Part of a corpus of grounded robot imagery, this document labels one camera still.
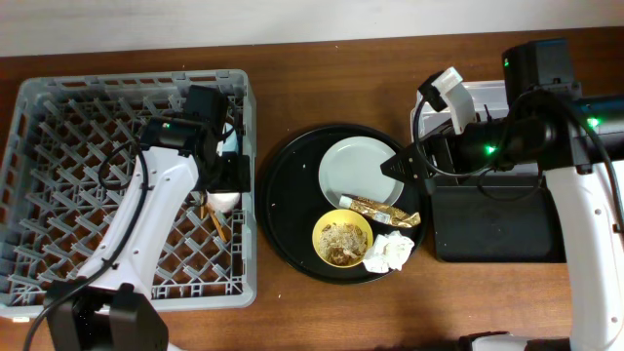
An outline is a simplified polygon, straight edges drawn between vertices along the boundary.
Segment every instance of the bowl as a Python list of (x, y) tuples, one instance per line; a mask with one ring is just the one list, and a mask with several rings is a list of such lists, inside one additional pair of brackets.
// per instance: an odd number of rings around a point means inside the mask
[(367, 236), (367, 251), (371, 249), (373, 242), (372, 229), (371, 225), (366, 221), (366, 219), (361, 214), (358, 214), (351, 210), (333, 210), (326, 214), (323, 214), (323, 216), (319, 218), (319, 220), (317, 220), (316, 224), (314, 225), (314, 230), (312, 231), (312, 245), (314, 246), (314, 251), (326, 264), (334, 266), (336, 268), (351, 268), (360, 264), (364, 257), (360, 258), (358, 261), (352, 264), (339, 266), (328, 262), (327, 260), (325, 260), (324, 257), (321, 256), (319, 250), (321, 233), (326, 226), (333, 223), (357, 225), (360, 230), (362, 230)]

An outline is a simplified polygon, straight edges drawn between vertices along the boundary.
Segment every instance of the wooden table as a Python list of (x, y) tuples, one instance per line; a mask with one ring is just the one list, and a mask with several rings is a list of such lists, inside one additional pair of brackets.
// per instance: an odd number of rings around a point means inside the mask
[[(29, 77), (241, 68), (257, 97), (259, 165), (280, 140), (328, 122), (359, 123), (407, 144), (415, 91), (430, 74), (454, 65), (466, 81), (502, 79), (505, 49), (561, 36), (586, 95), (624, 93), (624, 28), (0, 58), (0, 143)], [(260, 233), (257, 241), (255, 303), (163, 313), (171, 342), (191, 350), (362, 350), (486, 331), (569, 335), (564, 264), (441, 263), (429, 235), (402, 272), (341, 287), (296, 272)], [(20, 347), (27, 328), (0, 320), (0, 347)], [(43, 327), (33, 349), (51, 348)]]

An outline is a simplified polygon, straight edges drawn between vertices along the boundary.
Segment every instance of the green light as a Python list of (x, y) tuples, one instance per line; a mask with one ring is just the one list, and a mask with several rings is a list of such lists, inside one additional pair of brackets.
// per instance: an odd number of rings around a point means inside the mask
[(590, 117), (587, 119), (587, 124), (593, 129), (596, 129), (600, 125), (600, 123), (601, 120), (599, 120), (598, 118)]

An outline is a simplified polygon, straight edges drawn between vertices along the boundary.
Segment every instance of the white plate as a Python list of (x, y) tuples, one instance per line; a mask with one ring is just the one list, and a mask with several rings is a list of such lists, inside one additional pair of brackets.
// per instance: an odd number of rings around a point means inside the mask
[(337, 209), (342, 194), (362, 196), (393, 205), (403, 184), (381, 173), (382, 163), (395, 155), (394, 150), (372, 137), (354, 136), (334, 144), (321, 160), (321, 191)]

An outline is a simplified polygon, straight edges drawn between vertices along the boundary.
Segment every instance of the rectangular container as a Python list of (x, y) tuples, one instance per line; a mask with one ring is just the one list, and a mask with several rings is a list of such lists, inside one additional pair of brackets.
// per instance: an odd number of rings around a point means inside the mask
[[(98, 166), (106, 152), (139, 135), (150, 116), (175, 117), (191, 85), (214, 87), (241, 114), (252, 191), (222, 218), (182, 206), (158, 262), (152, 304), (158, 311), (245, 307), (256, 294), (254, 218), (255, 98), (241, 70), (33, 78), (19, 88), (0, 171), (0, 317), (41, 311), (54, 280), (72, 280), (112, 220), (124, 191), (105, 192)], [(122, 152), (111, 180), (125, 182), (134, 158)], [(196, 193), (188, 200), (198, 200)]]

